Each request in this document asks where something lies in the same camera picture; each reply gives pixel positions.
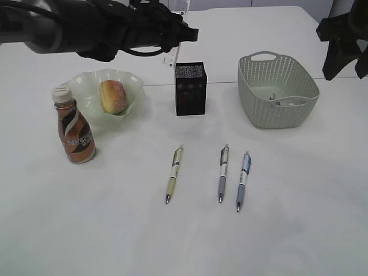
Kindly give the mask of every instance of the pen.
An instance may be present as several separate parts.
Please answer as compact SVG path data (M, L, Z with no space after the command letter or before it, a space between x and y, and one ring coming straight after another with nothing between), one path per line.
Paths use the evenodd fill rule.
M168 181L167 191L166 191L166 204L168 204L173 197L175 184L177 182L177 176L180 166L180 161L182 160L183 155L183 145L175 151L174 159L172 160L172 168L170 174L170 180Z
M247 153L244 154L243 167L241 168L239 186L237 187L237 197L236 197L237 212L239 212L240 208L243 205L244 194L246 193L247 178L249 174L249 169L251 168L251 162L252 159L249 156L249 151L247 151Z
M276 93L272 93L272 96L270 97L270 100L276 99Z
M220 159L220 166L221 166L221 173L220 173L220 180L218 182L218 202L221 203L225 196L225 185L226 185L226 177L228 173L228 161L229 161L229 145L226 146L221 151L221 159Z

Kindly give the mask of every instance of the nescafe bottle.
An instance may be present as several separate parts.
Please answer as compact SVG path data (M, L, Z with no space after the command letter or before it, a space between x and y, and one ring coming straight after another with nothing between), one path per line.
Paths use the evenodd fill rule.
M58 87L52 91L58 115L59 136L72 163L88 162L96 153L90 126L76 106L70 88Z

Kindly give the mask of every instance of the wall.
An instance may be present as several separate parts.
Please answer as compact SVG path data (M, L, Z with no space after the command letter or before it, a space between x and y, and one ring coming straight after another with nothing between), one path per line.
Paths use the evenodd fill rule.
M329 16L334 0L253 0L252 7L299 6L317 22Z
M191 0L190 10L208 10L216 7L250 7L252 0ZM174 10L175 0L169 0Z

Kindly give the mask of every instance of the black pen holder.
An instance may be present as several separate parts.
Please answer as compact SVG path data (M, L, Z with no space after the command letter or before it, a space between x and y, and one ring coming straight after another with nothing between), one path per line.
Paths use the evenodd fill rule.
M175 105L177 116L206 112L207 75L203 62L175 66Z

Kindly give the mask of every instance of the gray pen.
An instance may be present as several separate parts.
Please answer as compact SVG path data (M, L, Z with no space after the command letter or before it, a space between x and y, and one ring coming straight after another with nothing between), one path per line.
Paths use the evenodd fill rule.
M221 151L221 159L220 159L220 166L221 166L221 174L220 180L218 182L218 201L221 203L225 196L225 186L226 186L226 177L228 173L228 161L229 161L229 145L226 146Z
M252 159L249 156L249 151L244 154L243 167L241 168L239 186L237 187L236 197L236 211L239 212L243 205L244 195L246 193L246 184L248 179L249 170L251 168Z

